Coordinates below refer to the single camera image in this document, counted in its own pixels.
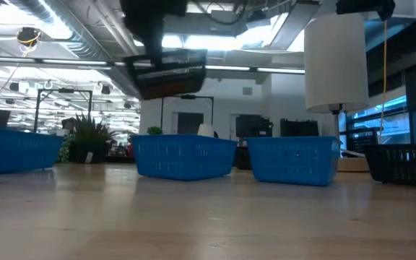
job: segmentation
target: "potted plant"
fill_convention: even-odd
[[[154,135],[154,134],[163,134],[163,130],[158,126],[152,126],[147,129],[147,133]]]
[[[115,135],[102,122],[95,123],[90,116],[81,115],[74,121],[74,141],[71,143],[71,159],[76,163],[104,163],[108,153],[107,141]]]

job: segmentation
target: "wooden table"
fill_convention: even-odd
[[[416,259],[416,188],[140,178],[131,165],[0,176],[0,259]]]

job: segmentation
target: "window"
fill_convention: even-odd
[[[382,105],[360,111],[350,116],[348,126],[350,129],[379,129],[381,126]],[[353,134],[351,137],[364,137],[371,135],[367,133]],[[407,99],[405,96],[398,97],[385,103],[383,119],[383,144],[409,144],[410,143],[410,120],[407,112]]]

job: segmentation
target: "plant pot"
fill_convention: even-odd
[[[79,142],[75,141],[70,146],[70,161],[75,163],[86,163],[91,153],[89,163],[104,163],[108,152],[106,142]]]

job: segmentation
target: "blue plastic basket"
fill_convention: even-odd
[[[230,173],[236,142],[205,136],[133,136],[133,148],[140,175],[196,181]]]
[[[337,171],[335,137],[248,138],[251,167],[259,181],[327,186]]]
[[[0,129],[0,174],[51,168],[62,138]]]

